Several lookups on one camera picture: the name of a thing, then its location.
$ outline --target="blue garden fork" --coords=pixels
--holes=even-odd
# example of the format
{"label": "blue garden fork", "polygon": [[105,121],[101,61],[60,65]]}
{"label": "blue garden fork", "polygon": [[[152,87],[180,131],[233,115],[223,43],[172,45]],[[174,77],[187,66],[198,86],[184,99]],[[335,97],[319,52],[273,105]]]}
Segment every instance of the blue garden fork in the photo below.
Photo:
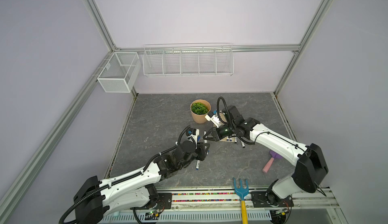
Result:
{"label": "blue garden fork", "polygon": [[248,216],[246,214],[244,197],[249,193],[248,180],[245,179],[246,188],[243,188],[243,181],[240,179],[240,188],[236,187],[236,179],[233,178],[234,192],[241,198],[241,215],[242,224],[248,224]]}

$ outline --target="brown pot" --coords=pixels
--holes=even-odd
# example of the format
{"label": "brown pot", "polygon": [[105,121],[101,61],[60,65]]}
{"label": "brown pot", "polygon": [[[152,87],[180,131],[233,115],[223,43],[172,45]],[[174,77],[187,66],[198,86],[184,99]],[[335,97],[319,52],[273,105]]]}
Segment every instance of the brown pot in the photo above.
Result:
{"label": "brown pot", "polygon": [[207,121],[206,118],[205,118],[205,116],[207,115],[207,113],[208,113],[209,111],[206,112],[206,114],[204,114],[204,115],[197,115],[197,114],[193,113],[193,111],[191,111],[191,106],[192,106],[195,102],[201,102],[201,103],[203,103],[204,105],[206,105],[206,107],[208,108],[209,111],[211,110],[210,104],[209,104],[209,102],[206,101],[206,100],[197,99],[197,100],[195,100],[194,102],[192,102],[191,105],[190,105],[190,112],[191,112],[191,116],[193,117],[193,120],[194,120],[195,122],[197,122],[198,124],[203,124],[203,123],[205,123],[205,122]]}

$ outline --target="wire shelf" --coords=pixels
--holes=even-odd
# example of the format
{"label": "wire shelf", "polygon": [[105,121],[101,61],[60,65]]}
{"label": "wire shelf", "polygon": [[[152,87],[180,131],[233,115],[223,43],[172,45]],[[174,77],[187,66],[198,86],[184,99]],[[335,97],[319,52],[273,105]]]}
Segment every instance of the wire shelf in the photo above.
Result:
{"label": "wire shelf", "polygon": [[196,46],[170,49],[144,46],[145,76],[215,76],[232,75],[232,45]]}
{"label": "wire shelf", "polygon": [[140,68],[136,52],[114,52],[97,80],[105,92],[131,92]]}

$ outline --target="gray tabletop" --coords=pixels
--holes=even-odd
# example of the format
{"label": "gray tabletop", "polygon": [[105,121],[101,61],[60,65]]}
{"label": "gray tabletop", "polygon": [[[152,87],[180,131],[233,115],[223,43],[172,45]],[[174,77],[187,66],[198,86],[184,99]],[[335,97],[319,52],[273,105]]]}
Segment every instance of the gray tabletop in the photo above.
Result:
{"label": "gray tabletop", "polygon": [[[252,117],[269,129],[289,137],[270,93],[221,94],[140,94],[115,158],[110,176],[118,176],[140,168],[148,159],[172,146],[187,126],[203,131],[211,122],[197,124],[190,104],[204,99],[216,109],[219,96],[235,105],[244,118]],[[156,183],[156,187],[232,186],[232,178],[248,179],[249,185],[270,185],[275,179],[292,173],[294,167],[285,159],[276,159],[268,173],[261,170],[271,158],[269,149],[260,144],[247,145],[208,141],[210,152],[196,170],[196,161],[177,175]]]}

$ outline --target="white mesh basket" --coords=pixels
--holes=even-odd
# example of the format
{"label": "white mesh basket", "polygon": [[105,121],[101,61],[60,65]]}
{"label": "white mesh basket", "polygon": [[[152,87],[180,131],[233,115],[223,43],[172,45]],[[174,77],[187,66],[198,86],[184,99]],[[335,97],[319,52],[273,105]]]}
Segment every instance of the white mesh basket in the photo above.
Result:
{"label": "white mesh basket", "polygon": [[136,52],[114,52],[97,79],[105,92],[131,92],[140,68]]}
{"label": "white mesh basket", "polygon": [[232,75],[232,46],[145,49],[145,76]]}

